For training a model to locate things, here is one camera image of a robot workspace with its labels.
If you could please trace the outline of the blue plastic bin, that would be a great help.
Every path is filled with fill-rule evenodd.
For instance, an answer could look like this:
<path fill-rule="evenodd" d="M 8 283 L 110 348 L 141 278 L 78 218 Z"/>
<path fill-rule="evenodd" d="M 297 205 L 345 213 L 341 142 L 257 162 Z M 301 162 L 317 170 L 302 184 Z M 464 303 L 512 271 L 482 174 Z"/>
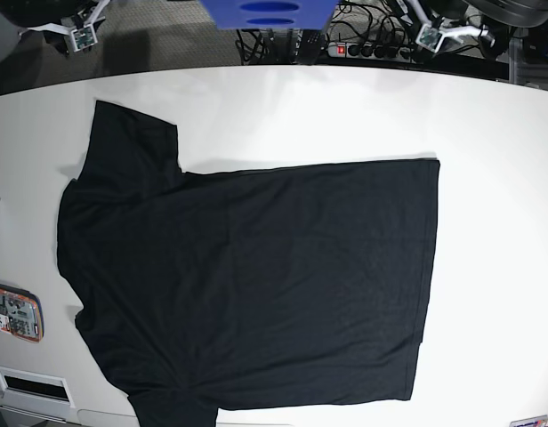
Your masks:
<path fill-rule="evenodd" d="M 219 29 L 322 29 L 337 0 L 201 0 Z"/>

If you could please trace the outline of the sticker at bottom edge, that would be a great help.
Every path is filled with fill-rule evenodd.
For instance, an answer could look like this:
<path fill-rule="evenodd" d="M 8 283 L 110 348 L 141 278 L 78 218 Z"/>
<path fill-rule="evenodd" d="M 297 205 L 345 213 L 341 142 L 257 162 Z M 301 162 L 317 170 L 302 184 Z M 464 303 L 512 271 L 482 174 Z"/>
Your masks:
<path fill-rule="evenodd" d="M 512 421 L 509 427 L 546 427 L 548 423 L 548 415 L 539 415 L 526 419 Z"/>

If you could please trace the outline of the white power strip red switch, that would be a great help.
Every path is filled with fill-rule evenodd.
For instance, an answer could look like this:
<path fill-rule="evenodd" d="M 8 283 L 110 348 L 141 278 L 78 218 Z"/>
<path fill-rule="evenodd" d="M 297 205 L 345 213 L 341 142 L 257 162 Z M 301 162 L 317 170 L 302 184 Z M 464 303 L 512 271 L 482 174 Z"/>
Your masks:
<path fill-rule="evenodd" d="M 337 59 L 411 62 L 411 53 L 408 47 L 390 44 L 330 42 L 326 48 L 326 54 Z"/>

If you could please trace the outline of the black T-shirt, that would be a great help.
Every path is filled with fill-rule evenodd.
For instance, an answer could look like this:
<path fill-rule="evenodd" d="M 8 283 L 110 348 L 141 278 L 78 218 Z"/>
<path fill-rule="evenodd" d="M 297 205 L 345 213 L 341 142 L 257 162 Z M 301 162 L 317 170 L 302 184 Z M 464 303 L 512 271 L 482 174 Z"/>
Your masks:
<path fill-rule="evenodd" d="M 98 101 L 57 223 L 77 330 L 142 426 L 407 401 L 439 169 L 421 158 L 187 173 L 175 125 Z"/>

